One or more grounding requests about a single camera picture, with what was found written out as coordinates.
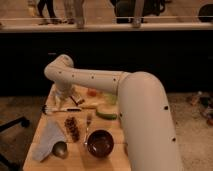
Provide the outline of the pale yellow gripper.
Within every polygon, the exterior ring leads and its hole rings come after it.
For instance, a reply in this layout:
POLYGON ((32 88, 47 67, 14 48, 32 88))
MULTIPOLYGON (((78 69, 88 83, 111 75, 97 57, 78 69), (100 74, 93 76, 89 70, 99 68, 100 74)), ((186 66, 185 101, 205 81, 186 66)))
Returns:
POLYGON ((54 99, 55 107, 57 109, 61 109, 63 104, 69 98, 70 92, 69 91, 54 90, 52 92, 52 96, 53 96, 53 99, 54 99))

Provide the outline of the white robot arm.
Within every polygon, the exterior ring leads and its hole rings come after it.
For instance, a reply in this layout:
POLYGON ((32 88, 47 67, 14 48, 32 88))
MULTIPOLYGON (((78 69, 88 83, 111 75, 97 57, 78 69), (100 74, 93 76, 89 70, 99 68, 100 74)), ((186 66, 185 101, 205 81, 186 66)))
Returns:
POLYGON ((60 55, 45 69, 56 96, 67 98, 72 85, 115 94, 121 113, 131 171, 184 171, 165 89, 147 72, 76 69, 60 55))

